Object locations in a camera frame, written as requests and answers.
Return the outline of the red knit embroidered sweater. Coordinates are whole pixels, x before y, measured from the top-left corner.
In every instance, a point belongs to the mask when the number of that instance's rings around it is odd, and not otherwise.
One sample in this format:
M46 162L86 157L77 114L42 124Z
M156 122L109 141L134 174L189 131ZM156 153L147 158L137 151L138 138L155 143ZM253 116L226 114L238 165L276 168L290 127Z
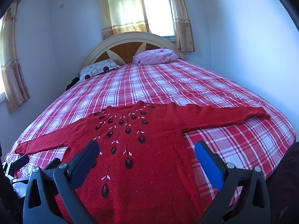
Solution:
M270 116L261 107L213 108L175 103L107 107L15 152L31 155L66 147L63 162L92 140L96 165L76 193L98 223L195 223L203 214L195 157L184 134Z

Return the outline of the red white plaid bedspread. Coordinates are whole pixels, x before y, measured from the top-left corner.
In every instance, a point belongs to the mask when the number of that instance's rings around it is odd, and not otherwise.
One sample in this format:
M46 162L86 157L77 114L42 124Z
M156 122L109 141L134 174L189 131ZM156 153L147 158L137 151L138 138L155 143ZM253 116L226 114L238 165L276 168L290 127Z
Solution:
M21 143L52 133L109 106L123 107L139 101L150 104L195 104L213 108L261 107L270 118L251 117L242 124L192 130L184 134L194 152L196 142L204 141L225 162L238 168L261 167L268 178L295 142L290 121L273 105L252 91L190 62L138 66L127 64L119 69L76 83L55 100L20 135L5 161L12 162ZM45 167L53 159L61 161L66 147L38 152L29 156L29 164L17 177L29 176L36 166ZM195 181L203 212L217 194L195 156L192 159Z

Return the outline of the yellow side window curtain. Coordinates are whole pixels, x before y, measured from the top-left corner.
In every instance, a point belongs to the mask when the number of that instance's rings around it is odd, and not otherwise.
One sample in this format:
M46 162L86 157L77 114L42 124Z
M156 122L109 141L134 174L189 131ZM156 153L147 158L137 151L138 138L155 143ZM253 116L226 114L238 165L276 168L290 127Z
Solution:
M1 75L8 111L13 113L30 99L17 52L17 15L21 0L14 0L2 17Z

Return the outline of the side window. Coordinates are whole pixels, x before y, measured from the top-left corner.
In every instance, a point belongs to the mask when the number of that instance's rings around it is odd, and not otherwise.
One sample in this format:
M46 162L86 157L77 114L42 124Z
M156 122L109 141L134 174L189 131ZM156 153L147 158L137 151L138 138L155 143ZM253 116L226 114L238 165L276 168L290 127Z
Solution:
M4 77L3 77L3 17L1 18L0 28L1 28L1 41L0 41L0 102L2 103L6 99L6 93L4 88Z

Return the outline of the dark object beside bed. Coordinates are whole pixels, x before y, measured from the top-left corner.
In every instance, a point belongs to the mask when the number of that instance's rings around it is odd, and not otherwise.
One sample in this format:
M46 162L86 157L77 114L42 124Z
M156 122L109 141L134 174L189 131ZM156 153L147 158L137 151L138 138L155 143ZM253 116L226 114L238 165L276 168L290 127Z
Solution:
M75 77L70 84L68 84L66 86L66 91L71 89L76 83L78 83L80 81L80 78L79 77Z

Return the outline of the grey patterned pillow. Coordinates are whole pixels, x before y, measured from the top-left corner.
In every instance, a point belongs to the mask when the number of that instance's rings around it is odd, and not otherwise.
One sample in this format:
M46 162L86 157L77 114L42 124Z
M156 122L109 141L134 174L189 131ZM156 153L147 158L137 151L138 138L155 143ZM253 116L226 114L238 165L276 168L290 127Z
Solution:
M106 59L100 62L88 65L80 70L79 72L79 82L85 81L92 78L98 74L107 73L111 70L121 68L113 59Z

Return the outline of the yellow curtain right panel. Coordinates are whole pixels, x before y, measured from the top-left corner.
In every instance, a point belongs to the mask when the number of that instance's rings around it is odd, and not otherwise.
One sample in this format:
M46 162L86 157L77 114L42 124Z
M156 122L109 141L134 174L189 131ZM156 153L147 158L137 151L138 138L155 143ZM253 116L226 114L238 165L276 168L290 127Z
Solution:
M194 38L185 0L171 0L176 29L176 46L180 52L194 52Z

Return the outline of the yellow curtain panel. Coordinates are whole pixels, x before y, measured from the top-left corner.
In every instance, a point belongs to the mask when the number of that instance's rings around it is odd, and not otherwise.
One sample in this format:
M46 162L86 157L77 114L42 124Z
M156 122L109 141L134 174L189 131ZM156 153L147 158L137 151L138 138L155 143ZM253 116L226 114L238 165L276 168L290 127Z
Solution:
M125 32L149 32L144 0L98 0L101 36L105 40Z
M171 0L176 29L176 46L180 52L194 52L194 38L185 0Z

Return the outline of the pink folded blanket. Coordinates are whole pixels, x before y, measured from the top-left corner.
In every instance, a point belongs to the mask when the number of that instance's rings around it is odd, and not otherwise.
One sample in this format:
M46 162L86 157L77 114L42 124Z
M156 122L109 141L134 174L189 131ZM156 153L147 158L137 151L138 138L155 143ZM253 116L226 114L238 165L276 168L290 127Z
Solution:
M133 56L132 63L136 65L158 65L175 62L178 55L170 49L147 50Z

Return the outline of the cream wooden headboard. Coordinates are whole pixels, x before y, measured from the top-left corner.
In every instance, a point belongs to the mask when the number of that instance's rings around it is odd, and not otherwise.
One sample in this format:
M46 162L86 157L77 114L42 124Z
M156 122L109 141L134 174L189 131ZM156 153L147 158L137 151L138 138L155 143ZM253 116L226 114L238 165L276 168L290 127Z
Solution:
M106 59L113 59L122 66L131 63L133 56L139 53L159 48L173 50L180 59L186 59L175 44L163 37L146 32L126 32L114 35L97 45L85 59L82 68Z

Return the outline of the bright back window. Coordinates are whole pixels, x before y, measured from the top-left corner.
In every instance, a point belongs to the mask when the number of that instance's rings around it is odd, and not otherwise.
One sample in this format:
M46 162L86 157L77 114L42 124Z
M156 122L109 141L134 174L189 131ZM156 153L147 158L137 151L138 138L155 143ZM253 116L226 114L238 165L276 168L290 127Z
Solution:
M176 29L171 0L144 0L151 33L176 41Z

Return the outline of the yellow curtain left panel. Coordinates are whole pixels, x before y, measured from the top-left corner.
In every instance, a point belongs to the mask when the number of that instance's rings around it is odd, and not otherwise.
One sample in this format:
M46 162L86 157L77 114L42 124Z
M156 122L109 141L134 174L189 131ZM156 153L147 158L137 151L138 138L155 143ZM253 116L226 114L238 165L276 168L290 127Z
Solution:
M105 40L125 32L149 32L144 0L98 0L101 36Z

